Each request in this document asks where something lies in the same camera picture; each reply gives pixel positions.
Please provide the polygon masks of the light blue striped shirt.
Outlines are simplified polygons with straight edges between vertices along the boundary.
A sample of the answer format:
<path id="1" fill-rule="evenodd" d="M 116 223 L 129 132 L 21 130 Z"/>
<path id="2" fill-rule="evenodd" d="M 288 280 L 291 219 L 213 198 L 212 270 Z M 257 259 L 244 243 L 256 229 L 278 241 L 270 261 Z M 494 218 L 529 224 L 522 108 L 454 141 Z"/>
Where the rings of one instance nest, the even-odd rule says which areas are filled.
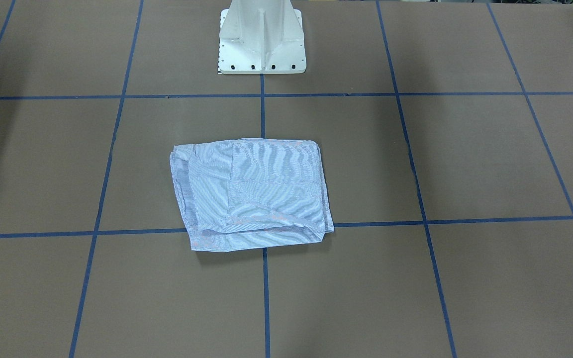
<path id="1" fill-rule="evenodd" d="M 176 145 L 169 165 L 193 251 L 320 243 L 335 230 L 314 141 L 242 138 Z"/>

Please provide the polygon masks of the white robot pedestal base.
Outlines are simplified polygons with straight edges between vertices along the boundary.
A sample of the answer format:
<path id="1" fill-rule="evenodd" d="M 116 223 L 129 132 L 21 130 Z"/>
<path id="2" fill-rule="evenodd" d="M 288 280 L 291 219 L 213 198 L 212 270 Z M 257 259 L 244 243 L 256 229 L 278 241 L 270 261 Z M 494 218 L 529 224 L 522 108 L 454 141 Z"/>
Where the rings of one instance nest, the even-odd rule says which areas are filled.
<path id="1" fill-rule="evenodd" d="M 302 13 L 290 0 L 233 0 L 220 12 L 218 72 L 302 74 L 307 68 Z"/>

